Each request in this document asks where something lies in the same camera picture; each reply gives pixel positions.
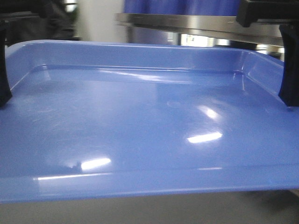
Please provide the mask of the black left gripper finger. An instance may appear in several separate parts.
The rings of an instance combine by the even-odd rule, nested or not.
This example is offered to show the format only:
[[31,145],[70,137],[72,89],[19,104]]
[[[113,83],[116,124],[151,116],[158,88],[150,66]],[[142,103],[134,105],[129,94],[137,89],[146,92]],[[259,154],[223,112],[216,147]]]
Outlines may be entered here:
[[0,22],[0,106],[3,107],[12,97],[9,87],[6,60],[5,60],[5,41],[8,22]]

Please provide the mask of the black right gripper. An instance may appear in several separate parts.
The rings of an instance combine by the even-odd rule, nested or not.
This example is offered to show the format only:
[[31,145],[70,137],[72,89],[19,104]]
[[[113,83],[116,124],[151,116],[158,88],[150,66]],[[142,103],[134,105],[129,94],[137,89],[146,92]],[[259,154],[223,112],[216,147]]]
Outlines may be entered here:
[[[252,23],[288,23],[299,20],[297,0],[241,0],[236,21],[245,28]],[[279,97],[288,107],[299,106],[299,24],[280,25],[284,73]]]

